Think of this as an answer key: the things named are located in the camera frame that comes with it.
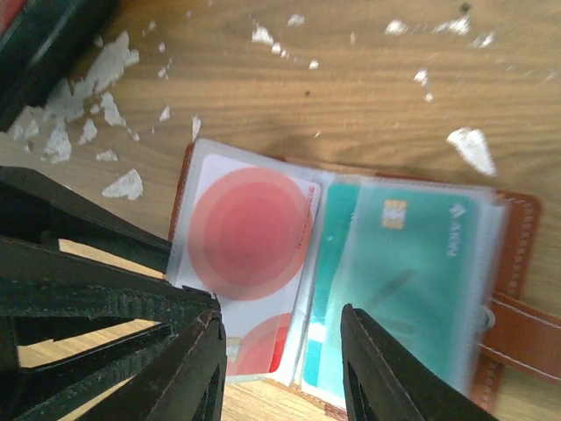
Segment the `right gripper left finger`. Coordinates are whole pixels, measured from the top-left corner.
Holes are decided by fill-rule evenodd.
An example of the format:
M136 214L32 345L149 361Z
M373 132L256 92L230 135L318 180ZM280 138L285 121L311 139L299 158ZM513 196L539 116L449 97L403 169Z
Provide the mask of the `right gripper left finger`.
M170 346L84 420L219 420L226 338L220 314L206 310Z

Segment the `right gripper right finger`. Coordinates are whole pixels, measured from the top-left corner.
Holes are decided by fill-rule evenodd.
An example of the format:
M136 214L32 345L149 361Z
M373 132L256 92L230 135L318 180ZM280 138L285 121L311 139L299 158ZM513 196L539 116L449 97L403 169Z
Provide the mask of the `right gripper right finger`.
M364 310L341 315L344 397L350 420L493 420L431 373Z

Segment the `black bin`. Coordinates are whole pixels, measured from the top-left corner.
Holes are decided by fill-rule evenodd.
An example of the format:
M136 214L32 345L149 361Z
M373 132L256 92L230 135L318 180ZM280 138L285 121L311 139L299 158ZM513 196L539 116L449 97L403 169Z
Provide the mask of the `black bin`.
M44 104L80 51L114 15L114 0L1 2L1 130Z

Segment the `brown leather card holder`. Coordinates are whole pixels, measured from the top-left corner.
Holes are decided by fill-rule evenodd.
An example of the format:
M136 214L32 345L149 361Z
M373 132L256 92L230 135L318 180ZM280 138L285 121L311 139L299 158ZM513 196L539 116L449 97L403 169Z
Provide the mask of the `brown leather card holder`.
M217 296L226 378L271 378L335 418L397 401L420 362L485 413L512 367L560 380L560 319L524 303L541 204L489 187L186 149L167 279Z

